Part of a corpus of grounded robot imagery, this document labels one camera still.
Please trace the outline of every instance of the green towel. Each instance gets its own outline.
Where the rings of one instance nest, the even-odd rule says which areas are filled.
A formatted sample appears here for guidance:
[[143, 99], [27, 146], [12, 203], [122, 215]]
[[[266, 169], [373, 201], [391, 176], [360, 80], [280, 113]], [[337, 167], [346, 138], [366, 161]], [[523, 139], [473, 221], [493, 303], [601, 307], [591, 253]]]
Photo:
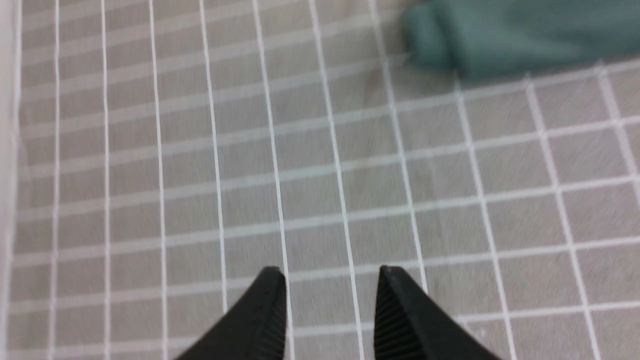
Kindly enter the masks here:
[[467, 79], [640, 53], [640, 0], [433, 0], [402, 22], [412, 62]]

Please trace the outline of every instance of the green cloth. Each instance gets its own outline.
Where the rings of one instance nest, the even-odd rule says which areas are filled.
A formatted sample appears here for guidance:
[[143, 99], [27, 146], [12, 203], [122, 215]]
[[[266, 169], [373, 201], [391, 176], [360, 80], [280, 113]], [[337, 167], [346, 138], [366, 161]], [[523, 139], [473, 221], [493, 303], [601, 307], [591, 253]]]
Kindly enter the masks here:
[[640, 53], [640, 0], [433, 0], [402, 23], [416, 65], [468, 79]]

